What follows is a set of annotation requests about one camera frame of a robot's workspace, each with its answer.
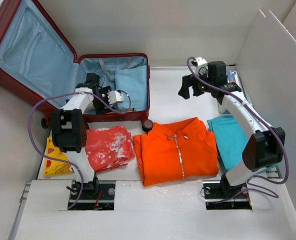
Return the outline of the light blue cloth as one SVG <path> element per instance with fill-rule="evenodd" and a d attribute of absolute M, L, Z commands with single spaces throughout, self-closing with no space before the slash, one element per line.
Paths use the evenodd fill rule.
<path fill-rule="evenodd" d="M 131 108 L 136 112 L 148 107 L 148 80 L 145 65 L 115 71 L 115 89 L 125 91 L 131 99 Z"/>

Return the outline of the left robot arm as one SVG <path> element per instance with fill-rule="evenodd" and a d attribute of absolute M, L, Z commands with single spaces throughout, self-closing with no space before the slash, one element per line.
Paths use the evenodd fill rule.
<path fill-rule="evenodd" d="M 70 191 L 81 199 L 96 198 L 100 193 L 99 180 L 91 167 L 85 146 L 86 125 L 83 113 L 89 107 L 96 114 L 105 114 L 109 109 L 108 92 L 111 87 L 100 86 L 100 76 L 88 73 L 86 81 L 76 86 L 76 95 L 61 108 L 53 110 L 50 117 L 53 144 L 65 153 L 72 163 L 75 183 Z"/>

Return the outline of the orange zip jacket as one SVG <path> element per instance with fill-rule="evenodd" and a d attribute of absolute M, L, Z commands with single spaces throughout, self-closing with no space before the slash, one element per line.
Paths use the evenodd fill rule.
<path fill-rule="evenodd" d="M 197 117 L 156 122 L 132 141 L 144 187 L 219 173 L 215 134 Z"/>

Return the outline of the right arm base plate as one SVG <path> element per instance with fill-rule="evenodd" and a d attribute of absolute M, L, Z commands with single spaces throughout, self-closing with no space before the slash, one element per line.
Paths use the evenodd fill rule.
<path fill-rule="evenodd" d="M 225 192 L 218 180 L 203 181 L 200 195 L 206 210 L 252 210 L 251 200 L 244 183 Z"/>

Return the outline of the red white patterned cloth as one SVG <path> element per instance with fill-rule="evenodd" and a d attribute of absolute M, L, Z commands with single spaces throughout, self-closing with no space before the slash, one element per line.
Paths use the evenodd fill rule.
<path fill-rule="evenodd" d="M 135 157 L 132 135 L 124 125 L 87 129 L 86 155 L 95 172 L 128 165 Z"/>

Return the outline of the dark red round jar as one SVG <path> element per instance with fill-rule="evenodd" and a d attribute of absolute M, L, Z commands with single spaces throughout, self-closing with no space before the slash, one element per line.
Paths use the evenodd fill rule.
<path fill-rule="evenodd" d="M 153 129 L 154 123 L 150 119 L 146 119 L 142 122 L 142 130 L 148 133 Z"/>

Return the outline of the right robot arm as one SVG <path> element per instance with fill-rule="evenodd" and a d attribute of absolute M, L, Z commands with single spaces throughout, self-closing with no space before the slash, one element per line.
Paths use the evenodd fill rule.
<path fill-rule="evenodd" d="M 223 195 L 222 201 L 250 191 L 244 185 L 257 177 L 257 171 L 281 161 L 285 163 L 285 176 L 279 184 L 284 184 L 289 177 L 289 160 L 283 128 L 273 127 L 265 121 L 248 102 L 241 87 L 228 81 L 227 66 L 223 61 L 207 62 L 202 57 L 191 56 L 186 64 L 191 74 L 182 77 L 178 95 L 189 99 L 189 88 L 193 89 L 195 97 L 210 93 L 236 119 L 247 136 L 240 162 L 221 176 L 219 191 Z"/>

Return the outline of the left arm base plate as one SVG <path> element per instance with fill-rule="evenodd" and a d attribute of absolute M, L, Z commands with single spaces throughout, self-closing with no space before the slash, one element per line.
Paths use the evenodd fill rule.
<path fill-rule="evenodd" d="M 100 181 L 98 193 L 94 193 L 87 185 L 81 193 L 80 199 L 76 202 L 78 193 L 76 184 L 73 184 L 70 190 L 70 196 L 67 207 L 71 211 L 113 211 L 115 206 L 115 181 Z"/>

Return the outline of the red open suitcase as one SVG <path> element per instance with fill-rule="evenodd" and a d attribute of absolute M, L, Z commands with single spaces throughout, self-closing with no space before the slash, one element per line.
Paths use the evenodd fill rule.
<path fill-rule="evenodd" d="M 116 90 L 117 70 L 147 67 L 147 109 L 136 112 L 84 114 L 87 123 L 140 121 L 148 119 L 150 109 L 150 67 L 144 53 L 86 54 L 78 56 L 73 46 L 37 0 L 4 0 L 0 5 L 0 86 L 34 105 L 48 99 L 39 110 L 47 126 L 53 110 L 61 108 L 67 94 L 86 81 L 88 73 L 100 76 L 101 87 Z M 124 103 L 114 109 L 131 108 L 125 92 Z"/>

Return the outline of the white foam board panel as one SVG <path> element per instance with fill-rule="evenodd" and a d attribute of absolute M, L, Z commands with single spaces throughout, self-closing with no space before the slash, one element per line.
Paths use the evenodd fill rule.
<path fill-rule="evenodd" d="M 286 133 L 286 183 L 296 210 L 296 40 L 271 12 L 258 12 L 236 60 L 256 111 Z"/>

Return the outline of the teal folded garment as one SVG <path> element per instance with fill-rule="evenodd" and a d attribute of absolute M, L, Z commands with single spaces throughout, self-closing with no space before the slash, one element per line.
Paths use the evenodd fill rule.
<path fill-rule="evenodd" d="M 226 172 L 242 161 L 242 153 L 248 138 L 232 115 L 207 120 L 209 129 L 215 135 L 217 149 Z"/>

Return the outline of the white first aid box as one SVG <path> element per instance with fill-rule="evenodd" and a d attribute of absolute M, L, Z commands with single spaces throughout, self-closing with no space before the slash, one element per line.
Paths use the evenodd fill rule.
<path fill-rule="evenodd" d="M 227 81 L 229 83 L 236 83 L 239 87 L 241 87 L 241 82 L 239 79 L 238 72 L 236 70 L 226 70 Z"/>

